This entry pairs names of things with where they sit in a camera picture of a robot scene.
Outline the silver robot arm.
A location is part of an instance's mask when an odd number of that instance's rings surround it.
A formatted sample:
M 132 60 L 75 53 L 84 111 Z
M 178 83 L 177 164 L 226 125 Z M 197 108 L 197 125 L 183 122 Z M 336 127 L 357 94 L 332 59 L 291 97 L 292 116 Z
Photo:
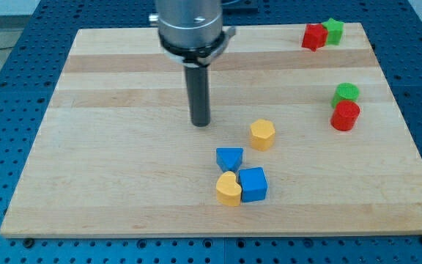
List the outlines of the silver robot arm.
M 210 123 L 208 67 L 236 34 L 223 28 L 220 0 L 155 0 L 157 24 L 164 53 L 183 66 L 190 121 L 196 127 Z

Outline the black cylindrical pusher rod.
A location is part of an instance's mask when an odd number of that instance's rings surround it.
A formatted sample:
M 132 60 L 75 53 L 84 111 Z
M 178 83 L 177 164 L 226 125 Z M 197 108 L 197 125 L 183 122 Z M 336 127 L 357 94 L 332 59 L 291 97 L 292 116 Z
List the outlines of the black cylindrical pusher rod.
M 210 123 L 210 94 L 206 67 L 184 67 L 190 121 L 196 127 Z

